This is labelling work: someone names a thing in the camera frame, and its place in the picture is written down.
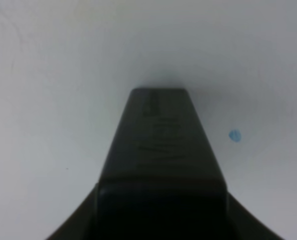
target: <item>black plastic object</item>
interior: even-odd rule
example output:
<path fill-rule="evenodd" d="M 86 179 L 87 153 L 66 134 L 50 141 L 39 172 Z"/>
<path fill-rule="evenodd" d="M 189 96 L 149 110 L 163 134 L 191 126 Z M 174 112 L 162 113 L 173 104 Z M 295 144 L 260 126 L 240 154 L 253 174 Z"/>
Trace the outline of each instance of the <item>black plastic object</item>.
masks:
<path fill-rule="evenodd" d="M 278 240 L 229 193 L 188 93 L 135 89 L 97 187 L 49 240 Z"/>

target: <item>white wall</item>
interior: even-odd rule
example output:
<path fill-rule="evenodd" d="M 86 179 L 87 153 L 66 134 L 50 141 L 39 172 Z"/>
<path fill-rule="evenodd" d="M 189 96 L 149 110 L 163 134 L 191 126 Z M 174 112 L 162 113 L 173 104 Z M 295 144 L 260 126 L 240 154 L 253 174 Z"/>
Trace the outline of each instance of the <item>white wall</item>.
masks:
<path fill-rule="evenodd" d="M 187 88 L 229 190 L 297 240 L 297 0 L 0 0 L 0 240 L 73 212 L 139 86 Z"/>

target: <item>white surface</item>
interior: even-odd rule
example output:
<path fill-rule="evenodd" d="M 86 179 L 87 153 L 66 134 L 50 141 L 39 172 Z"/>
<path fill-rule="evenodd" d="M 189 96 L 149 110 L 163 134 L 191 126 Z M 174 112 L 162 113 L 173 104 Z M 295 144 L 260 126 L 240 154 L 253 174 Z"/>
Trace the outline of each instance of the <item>white surface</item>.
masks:
<path fill-rule="evenodd" d="M 0 240 L 73 212 L 138 86 L 186 87 L 229 190 L 297 240 L 297 0 L 0 0 Z"/>

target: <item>blue dot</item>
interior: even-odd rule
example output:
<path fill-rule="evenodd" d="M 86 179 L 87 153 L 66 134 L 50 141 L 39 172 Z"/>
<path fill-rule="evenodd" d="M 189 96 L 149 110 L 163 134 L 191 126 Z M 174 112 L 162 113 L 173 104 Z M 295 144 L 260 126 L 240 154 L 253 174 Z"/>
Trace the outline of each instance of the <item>blue dot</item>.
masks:
<path fill-rule="evenodd" d="M 229 138 L 232 139 L 234 142 L 238 143 L 241 141 L 241 132 L 237 129 L 230 131 Z"/>

